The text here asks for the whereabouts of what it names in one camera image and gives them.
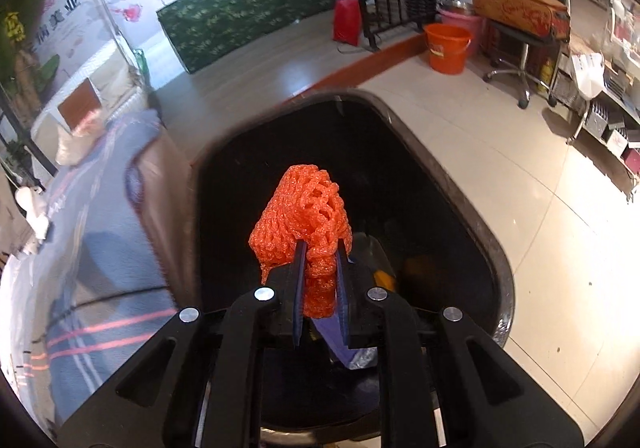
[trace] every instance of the trash can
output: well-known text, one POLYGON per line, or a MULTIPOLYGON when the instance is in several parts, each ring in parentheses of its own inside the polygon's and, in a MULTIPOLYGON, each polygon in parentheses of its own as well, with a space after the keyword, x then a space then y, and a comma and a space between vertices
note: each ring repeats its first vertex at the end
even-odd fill
MULTIPOLYGON (((247 240, 278 181, 314 164, 340 186, 353 232, 374 237, 413 306, 460 307, 504 345, 513 275, 500 244, 443 168, 379 98, 318 93, 231 130, 197 163, 194 276, 204 311, 260 284, 247 240)), ((379 429, 375 368, 347 370, 321 339, 264 356, 262 437, 325 444, 379 429)))

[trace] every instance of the bucket handle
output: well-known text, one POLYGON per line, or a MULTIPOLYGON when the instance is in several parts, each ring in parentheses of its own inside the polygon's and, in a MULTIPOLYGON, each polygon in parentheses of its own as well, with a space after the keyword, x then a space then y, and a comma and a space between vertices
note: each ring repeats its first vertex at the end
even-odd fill
MULTIPOLYGON (((468 50, 469 46, 471 46, 471 41, 473 40, 473 38, 469 38, 468 42, 466 43, 466 46, 464 47, 464 49, 460 50, 460 51, 454 51, 453 53, 447 53, 447 54, 462 54, 462 53, 466 53, 466 50, 468 50)), ((439 56, 440 58, 444 58, 444 52, 443 51, 436 51, 433 48, 435 46, 438 46, 439 48, 442 48, 441 45, 439 44, 429 44, 429 51, 431 51, 431 53, 433 53, 435 56, 439 56)))

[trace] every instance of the plant pot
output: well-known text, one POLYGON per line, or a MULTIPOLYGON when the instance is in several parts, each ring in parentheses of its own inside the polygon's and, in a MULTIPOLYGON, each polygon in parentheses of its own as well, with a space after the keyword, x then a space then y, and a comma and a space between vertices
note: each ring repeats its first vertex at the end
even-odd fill
POLYGON ((402 0, 406 14, 412 21, 428 24, 435 21, 438 0, 402 0))

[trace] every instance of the wooden floor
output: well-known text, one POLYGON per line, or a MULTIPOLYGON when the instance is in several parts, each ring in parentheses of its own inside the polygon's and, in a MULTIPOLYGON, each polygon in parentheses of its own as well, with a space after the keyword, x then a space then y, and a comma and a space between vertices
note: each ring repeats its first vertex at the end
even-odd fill
MULTIPOLYGON (((380 59, 375 58, 380 53, 338 44, 332 40, 332 34, 333 12, 319 14, 259 38, 193 75, 183 72, 161 86, 152 96, 157 99, 162 120, 175 143, 193 161, 208 143, 230 127, 304 92, 367 56, 373 57, 373 63, 366 62, 371 69, 365 76, 370 78, 380 72, 380 59)), ((384 50, 416 35, 413 28, 392 30, 384 35, 380 48, 384 50)), ((175 63, 175 56, 164 59, 167 67, 175 63)), ((158 70, 162 69, 160 63, 149 64, 152 84, 154 78, 167 74, 167 70, 158 70)), ((360 73, 356 80, 353 85, 366 78, 363 80, 360 73)))

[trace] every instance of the metal bolt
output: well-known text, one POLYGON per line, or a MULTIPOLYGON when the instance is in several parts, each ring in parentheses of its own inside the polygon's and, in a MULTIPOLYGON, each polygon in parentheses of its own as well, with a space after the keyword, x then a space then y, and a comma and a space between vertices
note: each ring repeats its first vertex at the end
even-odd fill
POLYGON ((180 311, 180 314, 178 316, 183 322, 189 323, 196 321, 198 319, 198 316, 200 316, 200 312, 194 307, 186 307, 182 311, 180 311))
POLYGON ((367 296, 371 300, 376 300, 376 301, 385 300, 386 290, 383 289, 382 287, 372 287, 367 291, 367 296))
POLYGON ((450 322, 462 320, 462 311, 457 307, 447 307, 442 314, 444 314, 444 317, 450 322))
POLYGON ((276 296, 276 292, 271 287, 260 287, 255 290, 254 297, 256 300, 266 301, 276 296))

